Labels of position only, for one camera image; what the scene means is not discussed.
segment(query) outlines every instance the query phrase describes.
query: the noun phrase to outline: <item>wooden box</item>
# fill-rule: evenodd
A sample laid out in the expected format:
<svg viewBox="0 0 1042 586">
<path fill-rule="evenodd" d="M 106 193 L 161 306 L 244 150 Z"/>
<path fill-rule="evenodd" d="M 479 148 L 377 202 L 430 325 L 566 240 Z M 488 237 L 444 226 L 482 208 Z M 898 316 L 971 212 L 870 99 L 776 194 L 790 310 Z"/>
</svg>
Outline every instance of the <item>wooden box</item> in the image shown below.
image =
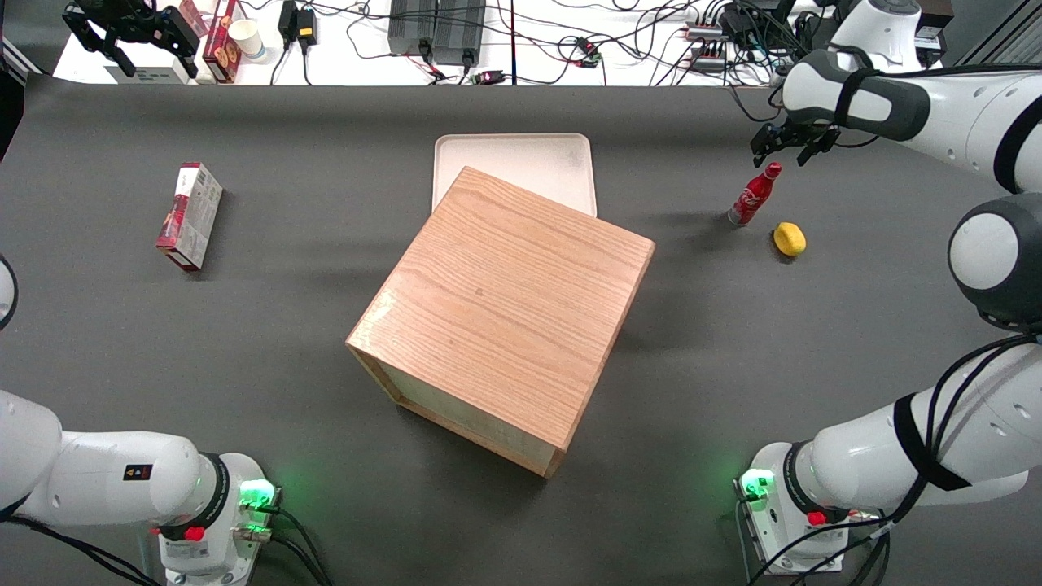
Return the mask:
<svg viewBox="0 0 1042 586">
<path fill-rule="evenodd" d="M 464 168 L 347 345 L 398 405 L 549 478 L 653 250 Z"/>
</svg>

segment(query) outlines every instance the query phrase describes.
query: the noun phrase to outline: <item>power strip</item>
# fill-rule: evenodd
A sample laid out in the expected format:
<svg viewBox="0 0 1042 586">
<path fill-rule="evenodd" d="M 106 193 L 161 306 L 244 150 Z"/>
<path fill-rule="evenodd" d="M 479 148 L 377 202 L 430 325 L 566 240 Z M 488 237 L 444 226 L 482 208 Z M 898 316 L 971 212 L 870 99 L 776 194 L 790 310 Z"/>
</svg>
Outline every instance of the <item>power strip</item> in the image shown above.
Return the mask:
<svg viewBox="0 0 1042 586">
<path fill-rule="evenodd" d="M 688 62 L 688 69 L 695 73 L 720 73 L 727 67 L 727 60 L 723 57 L 723 50 L 720 44 L 713 43 L 702 45 L 691 50 L 691 60 Z"/>
<path fill-rule="evenodd" d="M 684 34 L 689 43 L 694 43 L 695 41 L 719 41 L 723 38 L 723 29 L 717 25 L 688 21 L 688 30 Z"/>
</svg>

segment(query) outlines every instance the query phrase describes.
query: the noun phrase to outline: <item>white cup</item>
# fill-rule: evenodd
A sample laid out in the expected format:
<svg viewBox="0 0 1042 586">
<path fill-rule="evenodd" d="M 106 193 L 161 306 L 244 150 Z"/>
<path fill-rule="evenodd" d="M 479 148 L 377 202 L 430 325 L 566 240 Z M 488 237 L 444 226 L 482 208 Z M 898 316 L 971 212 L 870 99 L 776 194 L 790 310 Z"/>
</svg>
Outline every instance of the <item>white cup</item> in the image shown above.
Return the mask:
<svg viewBox="0 0 1042 586">
<path fill-rule="evenodd" d="M 239 45 L 239 50 L 248 59 L 258 59 L 264 56 L 264 42 L 257 23 L 251 20 L 241 20 L 228 27 L 228 36 Z"/>
</svg>

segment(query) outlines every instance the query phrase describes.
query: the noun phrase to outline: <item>black strap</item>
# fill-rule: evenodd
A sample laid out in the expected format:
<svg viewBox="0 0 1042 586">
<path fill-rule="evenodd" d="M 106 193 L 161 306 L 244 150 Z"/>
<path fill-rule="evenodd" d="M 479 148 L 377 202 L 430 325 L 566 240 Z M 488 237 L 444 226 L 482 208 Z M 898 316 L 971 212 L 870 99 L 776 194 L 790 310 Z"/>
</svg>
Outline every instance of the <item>black strap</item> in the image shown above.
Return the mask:
<svg viewBox="0 0 1042 586">
<path fill-rule="evenodd" d="M 789 490 L 789 496 L 792 497 L 792 502 L 796 505 L 797 509 L 803 513 L 822 513 L 825 515 L 825 522 L 838 523 L 847 518 L 850 511 L 818 505 L 807 492 L 803 492 L 803 487 L 799 485 L 799 479 L 796 478 L 796 456 L 807 443 L 805 441 L 794 442 L 789 451 L 786 453 L 785 460 L 782 462 L 782 478 L 785 480 L 785 486 Z"/>
<path fill-rule="evenodd" d="M 966 479 L 945 468 L 929 455 L 929 449 L 923 445 L 919 436 L 919 428 L 912 415 L 912 398 L 916 393 L 904 395 L 894 402 L 894 433 L 901 449 L 909 461 L 915 466 L 919 475 L 929 484 L 946 491 L 959 490 L 970 486 Z"/>
<path fill-rule="evenodd" d="M 25 505 L 25 502 L 28 500 L 28 499 L 29 499 L 29 495 L 26 494 L 25 496 L 23 496 L 23 497 L 19 498 L 18 500 L 16 500 L 14 505 L 10 505 L 9 507 L 4 507 L 3 509 L 0 509 L 0 523 L 6 521 L 7 519 L 9 519 L 11 517 L 14 517 L 15 516 L 15 511 L 17 511 L 18 508 L 21 507 L 22 505 Z"/>
<path fill-rule="evenodd" d="M 1042 96 L 1035 99 L 1020 116 L 1010 124 L 1006 135 L 995 149 L 995 180 L 1010 193 L 1020 193 L 1023 190 L 1017 186 L 1017 157 L 1020 156 L 1020 148 L 1024 146 L 1024 141 L 1039 122 L 1042 122 Z"/>
<path fill-rule="evenodd" d="M 840 98 L 836 100 L 836 116 L 833 120 L 837 124 L 846 126 L 847 114 L 850 112 L 850 102 L 853 101 L 853 95 L 858 91 L 858 88 L 861 88 L 861 82 L 866 77 L 871 77 L 878 73 L 878 70 L 872 68 L 859 69 L 846 78 L 843 82 L 843 89 L 840 90 Z"/>
<path fill-rule="evenodd" d="M 183 541 L 184 531 L 192 527 L 208 529 L 217 520 L 218 515 L 224 509 L 225 502 L 228 500 L 228 467 L 221 461 L 221 457 L 216 454 L 199 453 L 214 464 L 214 473 L 217 474 L 217 486 L 214 487 L 214 496 L 209 503 L 195 516 L 194 519 L 176 526 L 159 526 L 159 533 L 171 541 Z"/>
</svg>

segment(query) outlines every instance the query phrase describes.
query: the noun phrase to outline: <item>lemon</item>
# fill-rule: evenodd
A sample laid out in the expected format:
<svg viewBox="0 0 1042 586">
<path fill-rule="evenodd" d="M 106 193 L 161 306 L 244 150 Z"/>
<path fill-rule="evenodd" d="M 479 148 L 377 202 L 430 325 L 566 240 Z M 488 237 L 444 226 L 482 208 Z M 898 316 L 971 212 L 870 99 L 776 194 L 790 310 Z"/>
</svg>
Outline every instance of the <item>lemon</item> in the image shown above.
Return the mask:
<svg viewBox="0 0 1042 586">
<path fill-rule="evenodd" d="M 782 222 L 774 228 L 774 245 L 787 257 L 798 257 L 807 250 L 807 237 L 796 224 Z"/>
</svg>

